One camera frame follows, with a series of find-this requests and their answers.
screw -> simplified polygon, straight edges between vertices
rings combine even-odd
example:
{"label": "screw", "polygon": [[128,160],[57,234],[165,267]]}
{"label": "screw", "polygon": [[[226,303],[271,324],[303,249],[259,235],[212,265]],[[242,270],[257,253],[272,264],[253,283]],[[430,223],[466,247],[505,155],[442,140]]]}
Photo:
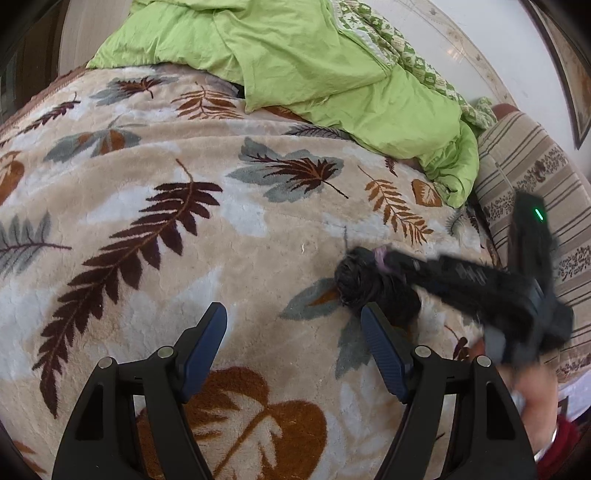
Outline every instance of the screw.
{"label": "screw", "polygon": [[476,358],[476,361],[478,362],[478,365],[480,365],[481,367],[489,367],[492,365],[491,359],[488,358],[486,355],[481,355],[478,358]]}
{"label": "screw", "polygon": [[109,368],[113,365],[113,359],[110,356],[106,356],[99,360],[99,368]]}
{"label": "screw", "polygon": [[421,358],[427,358],[429,355],[431,355],[431,349],[424,345],[419,345],[416,347],[414,352]]}
{"label": "screw", "polygon": [[158,356],[160,358],[168,358],[174,353],[174,348],[171,346],[163,346],[158,349]]}

striped fabric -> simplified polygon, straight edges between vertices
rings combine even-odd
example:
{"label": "striped fabric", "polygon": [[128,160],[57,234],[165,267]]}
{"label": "striped fabric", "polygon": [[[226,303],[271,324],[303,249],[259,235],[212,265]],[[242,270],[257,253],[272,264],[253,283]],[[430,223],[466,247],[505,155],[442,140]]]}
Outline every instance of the striped fabric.
{"label": "striped fabric", "polygon": [[544,198],[558,239],[556,293],[574,309],[574,331],[560,352],[546,359],[561,382],[591,364],[591,199],[587,180],[538,123],[514,112],[479,138],[480,172],[474,191],[488,220],[501,263],[514,204],[513,188]]}

black fluffy object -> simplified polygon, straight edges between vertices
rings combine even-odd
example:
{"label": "black fluffy object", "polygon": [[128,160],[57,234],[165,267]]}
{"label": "black fluffy object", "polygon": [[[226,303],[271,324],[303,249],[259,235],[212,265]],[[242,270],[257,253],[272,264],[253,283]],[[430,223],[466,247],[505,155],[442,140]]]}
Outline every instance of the black fluffy object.
{"label": "black fluffy object", "polygon": [[421,310],[417,292],[400,278],[380,272],[374,253],[363,247],[347,252],[336,267],[335,282],[342,303],[355,315],[374,301],[390,324],[407,330]]}

human hand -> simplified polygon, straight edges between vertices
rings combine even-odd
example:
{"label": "human hand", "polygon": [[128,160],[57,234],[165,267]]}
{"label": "human hand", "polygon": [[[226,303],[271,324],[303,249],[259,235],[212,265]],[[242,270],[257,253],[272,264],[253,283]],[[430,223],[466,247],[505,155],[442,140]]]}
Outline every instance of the human hand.
{"label": "human hand", "polygon": [[[470,359],[484,355],[483,339],[478,340],[469,352]],[[525,426],[532,451],[539,452],[550,444],[556,429],[556,373],[541,363],[530,365],[518,372],[509,365],[496,365],[496,369],[507,388],[523,396],[525,407],[521,412],[521,421]]]}

green patterned fabric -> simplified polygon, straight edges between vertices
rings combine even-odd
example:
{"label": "green patterned fabric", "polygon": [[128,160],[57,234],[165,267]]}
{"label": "green patterned fabric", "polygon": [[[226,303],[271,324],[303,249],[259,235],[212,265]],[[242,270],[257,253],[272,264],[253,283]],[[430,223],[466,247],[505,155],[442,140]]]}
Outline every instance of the green patterned fabric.
{"label": "green patterned fabric", "polygon": [[417,55],[399,30],[369,5],[357,0],[331,2],[337,27],[354,33],[361,44],[366,45],[380,59],[386,59],[389,66],[398,63],[422,85],[457,102],[462,109],[462,118],[469,124],[485,130],[496,123],[491,109],[492,102],[488,98],[479,99],[475,106],[469,104],[451,83]]}
{"label": "green patterned fabric", "polygon": [[392,158],[417,157],[461,206],[478,173],[471,107],[398,30],[354,0],[134,0],[89,67],[186,63],[244,85],[246,111],[286,106]]}

